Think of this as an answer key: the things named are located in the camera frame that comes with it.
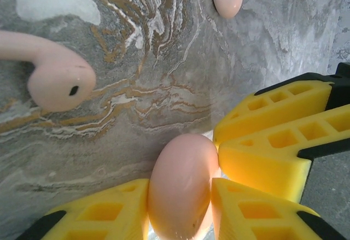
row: gray marble surface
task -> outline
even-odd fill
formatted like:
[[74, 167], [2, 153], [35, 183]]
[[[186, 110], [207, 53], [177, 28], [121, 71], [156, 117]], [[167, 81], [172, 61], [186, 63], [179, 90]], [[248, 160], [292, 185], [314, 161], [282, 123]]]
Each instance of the gray marble surface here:
[[212, 129], [245, 95], [326, 73], [340, 2], [243, 0], [224, 20], [211, 0], [0, 0], [1, 29], [64, 44], [97, 74], [88, 101], [47, 113], [26, 90], [32, 66], [0, 62], [0, 239], [149, 177], [171, 138]]
[[350, 0], [341, 1], [328, 72], [334, 73], [339, 62], [350, 61]]

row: marble pattern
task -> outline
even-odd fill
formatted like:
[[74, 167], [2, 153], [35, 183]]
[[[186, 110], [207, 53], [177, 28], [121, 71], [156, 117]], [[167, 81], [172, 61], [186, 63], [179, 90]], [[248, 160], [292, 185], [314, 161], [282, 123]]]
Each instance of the marble pattern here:
[[1, 29], [64, 44], [97, 74], [79, 108], [48, 113], [26, 90], [31, 64], [0, 62], [0, 239], [58, 204], [149, 177], [171, 138], [212, 129], [245, 95], [326, 73], [341, 2], [243, 0], [224, 20], [211, 0], [93, 1], [98, 25], [25, 20], [0, 0]]
[[328, 65], [328, 72], [334, 73], [339, 62], [350, 61], [350, 0], [341, 1], [338, 26]]

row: gray wall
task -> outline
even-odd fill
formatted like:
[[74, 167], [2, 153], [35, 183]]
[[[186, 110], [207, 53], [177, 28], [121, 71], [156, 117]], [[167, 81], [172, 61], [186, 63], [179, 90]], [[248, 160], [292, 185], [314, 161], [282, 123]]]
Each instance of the gray wall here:
[[350, 0], [342, 0], [328, 72], [334, 73], [339, 62], [350, 62]]
[[0, 28], [81, 54], [91, 98], [66, 113], [31, 101], [31, 64], [1, 61], [0, 239], [50, 208], [149, 177], [160, 150], [204, 132], [245, 95], [326, 73], [341, 0], [243, 0], [232, 20], [211, 0], [0, 0]]

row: rectangular hole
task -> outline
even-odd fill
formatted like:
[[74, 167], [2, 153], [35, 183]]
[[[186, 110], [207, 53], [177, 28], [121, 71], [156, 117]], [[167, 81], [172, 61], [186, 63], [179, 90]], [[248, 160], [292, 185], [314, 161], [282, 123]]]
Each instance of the rectangular hole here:
[[298, 129], [308, 141], [322, 138], [328, 135], [328, 133], [317, 122], [312, 122], [310, 124], [300, 126]]
[[291, 227], [254, 227], [256, 240], [302, 240]]
[[136, 189], [135, 185], [129, 185], [120, 189], [122, 192], [133, 192]]
[[278, 92], [278, 93], [270, 95], [270, 99], [273, 102], [279, 102], [279, 101], [282, 101], [282, 100], [287, 99], [287, 98], [288, 98], [288, 95], [284, 92]]
[[273, 206], [264, 202], [241, 202], [238, 207], [246, 219], [281, 218]]
[[228, 187], [227, 187], [227, 190], [228, 190], [229, 192], [241, 192], [241, 191], [242, 191], [241, 188], [238, 188], [238, 187], [232, 186], [232, 185], [228, 186]]
[[301, 94], [303, 92], [309, 91], [311, 89], [312, 89], [312, 87], [310, 85], [298, 84], [296, 86], [289, 88], [288, 91], [290, 91], [293, 95], [298, 95], [298, 94]]
[[106, 231], [71, 231], [66, 234], [64, 240], [104, 240], [107, 234]]
[[274, 133], [268, 137], [269, 142], [274, 148], [284, 148], [298, 143], [291, 130], [284, 130]]
[[114, 221], [123, 208], [120, 203], [97, 203], [89, 206], [77, 220]]
[[338, 132], [350, 130], [350, 112], [326, 119], [326, 121]]
[[239, 116], [238, 113], [233, 113], [232, 116], [231, 116], [231, 119], [237, 118], [238, 116]]
[[248, 103], [249, 110], [257, 110], [268, 105], [268, 102], [263, 99], [257, 99], [256, 101]]
[[240, 145], [245, 145], [245, 146], [253, 146], [254, 142], [253, 140], [244, 140], [240, 142]]

